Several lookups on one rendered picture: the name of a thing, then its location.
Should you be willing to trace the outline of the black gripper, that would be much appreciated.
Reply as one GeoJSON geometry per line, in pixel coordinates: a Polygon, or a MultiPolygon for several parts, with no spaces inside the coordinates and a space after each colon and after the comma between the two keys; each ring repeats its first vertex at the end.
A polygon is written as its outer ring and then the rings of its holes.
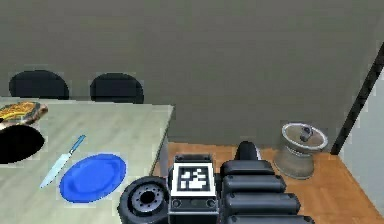
{"type": "Polygon", "coordinates": [[[168,201],[165,179],[145,176],[125,188],[117,211],[122,224],[168,224],[168,201]]]}

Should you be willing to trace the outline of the black round chair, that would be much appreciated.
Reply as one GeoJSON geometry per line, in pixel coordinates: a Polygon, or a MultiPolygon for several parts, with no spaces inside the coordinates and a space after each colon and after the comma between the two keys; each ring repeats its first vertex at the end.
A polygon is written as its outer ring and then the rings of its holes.
{"type": "Polygon", "coordinates": [[[95,102],[144,103],[142,84],[125,73],[104,73],[90,84],[90,97],[95,102]]]}
{"type": "Polygon", "coordinates": [[[9,81],[9,91],[13,97],[69,99],[69,88],[64,79],[47,70],[17,73],[9,81]]]}

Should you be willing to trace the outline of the blue plate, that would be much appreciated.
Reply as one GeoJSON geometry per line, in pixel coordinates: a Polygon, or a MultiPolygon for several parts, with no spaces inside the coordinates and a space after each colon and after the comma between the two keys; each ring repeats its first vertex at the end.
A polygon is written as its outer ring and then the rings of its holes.
{"type": "Polygon", "coordinates": [[[123,182],[127,164],[115,154],[96,154],[86,157],[63,175],[59,191],[71,203],[91,203],[100,200],[123,182]]]}

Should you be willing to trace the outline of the pale wooden table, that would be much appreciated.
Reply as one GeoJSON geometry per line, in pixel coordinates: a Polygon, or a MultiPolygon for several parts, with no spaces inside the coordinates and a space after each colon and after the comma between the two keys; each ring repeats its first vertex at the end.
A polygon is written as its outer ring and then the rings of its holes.
{"type": "Polygon", "coordinates": [[[87,101],[41,101],[48,113],[37,124],[45,138],[40,151],[9,165],[0,165],[0,224],[121,224],[117,206],[124,188],[167,167],[167,131],[174,107],[152,104],[114,104],[87,101]],[[59,179],[39,185],[58,157],[79,136],[85,140],[67,162],[98,153],[112,153],[127,163],[122,184],[105,198],[73,204],[59,192],[59,179]]]}

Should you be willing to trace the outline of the black bowl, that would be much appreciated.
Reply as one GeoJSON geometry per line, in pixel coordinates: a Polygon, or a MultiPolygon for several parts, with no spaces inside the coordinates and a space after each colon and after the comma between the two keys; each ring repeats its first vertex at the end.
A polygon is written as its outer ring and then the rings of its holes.
{"type": "Polygon", "coordinates": [[[35,128],[25,125],[0,130],[0,164],[22,161],[36,154],[45,139],[35,128]]]}

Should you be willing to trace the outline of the brown bread on plate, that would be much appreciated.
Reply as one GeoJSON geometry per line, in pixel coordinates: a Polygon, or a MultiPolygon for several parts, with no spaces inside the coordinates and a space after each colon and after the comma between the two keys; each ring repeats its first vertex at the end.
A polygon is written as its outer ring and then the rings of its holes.
{"type": "Polygon", "coordinates": [[[48,106],[39,102],[22,101],[0,108],[0,130],[13,125],[31,126],[48,112],[48,106]]]}

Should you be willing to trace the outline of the grey bin with lid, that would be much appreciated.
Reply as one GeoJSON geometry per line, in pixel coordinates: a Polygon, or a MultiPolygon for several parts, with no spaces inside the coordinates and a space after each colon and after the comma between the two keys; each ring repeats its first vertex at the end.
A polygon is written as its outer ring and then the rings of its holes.
{"type": "Polygon", "coordinates": [[[313,155],[328,145],[328,137],[318,128],[300,122],[284,124],[274,165],[284,175],[305,180],[314,173],[313,155]]]}

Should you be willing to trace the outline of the blue handled knife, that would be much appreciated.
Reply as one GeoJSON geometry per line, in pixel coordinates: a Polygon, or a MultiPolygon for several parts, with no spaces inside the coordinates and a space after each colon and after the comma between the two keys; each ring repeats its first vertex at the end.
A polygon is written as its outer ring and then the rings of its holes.
{"type": "Polygon", "coordinates": [[[77,148],[82,144],[84,139],[86,138],[85,135],[81,135],[78,137],[77,141],[73,144],[71,149],[67,152],[62,154],[54,163],[54,165],[51,167],[47,175],[44,177],[42,182],[40,183],[39,187],[44,188],[47,185],[49,185],[59,174],[61,169],[65,166],[66,162],[71,158],[72,154],[77,150],[77,148]]]}

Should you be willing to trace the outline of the black door frame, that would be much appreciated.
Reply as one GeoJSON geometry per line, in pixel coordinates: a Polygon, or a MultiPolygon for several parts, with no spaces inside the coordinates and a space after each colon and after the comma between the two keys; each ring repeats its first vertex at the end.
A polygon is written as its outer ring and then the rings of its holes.
{"type": "Polygon", "coordinates": [[[364,79],[361,88],[355,97],[355,100],[347,114],[347,117],[341,127],[339,134],[331,147],[330,154],[338,155],[342,149],[342,146],[346,142],[355,122],[357,121],[358,115],[363,109],[369,94],[371,93],[376,81],[378,80],[382,69],[384,68],[384,42],[381,44],[377,55],[364,79]]]}

